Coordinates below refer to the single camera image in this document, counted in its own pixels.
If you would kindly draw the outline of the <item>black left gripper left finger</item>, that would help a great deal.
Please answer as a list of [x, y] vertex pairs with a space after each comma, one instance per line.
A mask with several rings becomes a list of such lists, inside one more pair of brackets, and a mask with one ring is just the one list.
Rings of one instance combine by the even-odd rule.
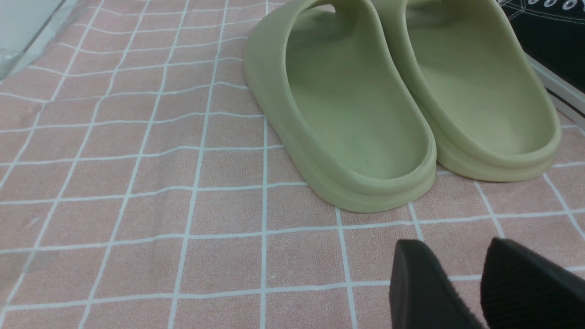
[[389, 308], [393, 329], [484, 328], [432, 250], [415, 239], [400, 239], [395, 244]]

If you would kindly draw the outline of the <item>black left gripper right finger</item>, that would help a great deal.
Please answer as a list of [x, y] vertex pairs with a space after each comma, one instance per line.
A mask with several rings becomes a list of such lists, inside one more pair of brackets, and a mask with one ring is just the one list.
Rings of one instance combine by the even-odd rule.
[[585, 281], [507, 238], [489, 244], [480, 303], [491, 329], [582, 329]]

